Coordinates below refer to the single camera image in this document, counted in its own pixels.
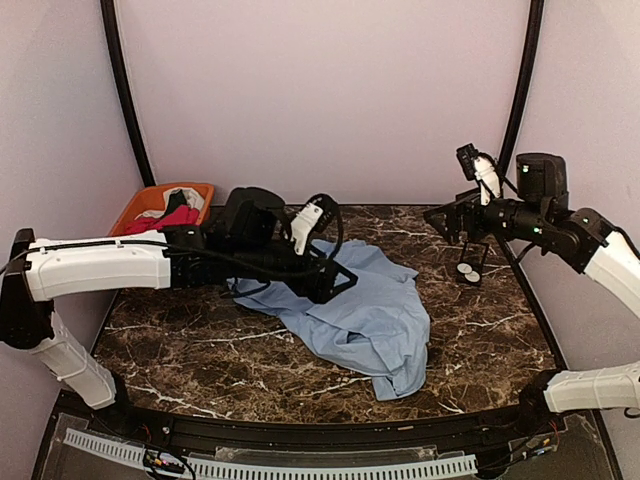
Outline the light blue shirt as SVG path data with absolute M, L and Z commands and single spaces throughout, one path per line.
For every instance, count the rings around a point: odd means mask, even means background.
M 263 287 L 230 279 L 228 286 L 240 295 L 237 304 L 279 318 L 314 355 L 369 376 L 377 400 L 416 393 L 426 381 L 430 335 L 419 272 L 363 240 L 345 242 L 336 260 L 358 280 L 325 304 L 297 296 L 282 282 Z

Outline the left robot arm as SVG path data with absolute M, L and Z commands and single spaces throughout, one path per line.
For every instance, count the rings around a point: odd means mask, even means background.
M 275 193 L 238 187 L 222 210 L 199 226 L 74 241 L 38 239 L 32 229 L 21 229 L 1 270 L 1 341 L 36 357 L 88 407 L 101 411 L 117 434 L 134 435 L 141 415 L 129 405 L 124 381 L 72 335 L 55 299 L 252 279 L 263 287 L 282 282 L 297 296 L 324 304 L 358 281 L 335 259 L 341 239 L 328 253 L 311 243 L 314 234 L 341 222 L 339 205 L 327 194 L 312 196 L 290 216 Z

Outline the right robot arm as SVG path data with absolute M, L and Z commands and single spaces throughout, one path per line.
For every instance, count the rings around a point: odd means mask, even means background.
M 517 155 L 510 181 L 490 155 L 473 145 L 460 148 L 457 161 L 474 188 L 449 203 L 425 211 L 425 221 L 446 242 L 522 241 L 528 250 L 561 259 L 578 275 L 603 289 L 618 305 L 599 313 L 639 313 L 639 250 L 628 233 L 593 208 L 569 206 L 568 167 L 593 175 L 597 192 L 614 188 L 618 174 L 603 161 L 565 161 L 561 156 L 529 152 Z M 639 364 L 591 370 L 545 370 L 520 393 L 510 424 L 521 434 L 534 432 L 548 416 L 579 410 L 620 409 L 639 416 Z

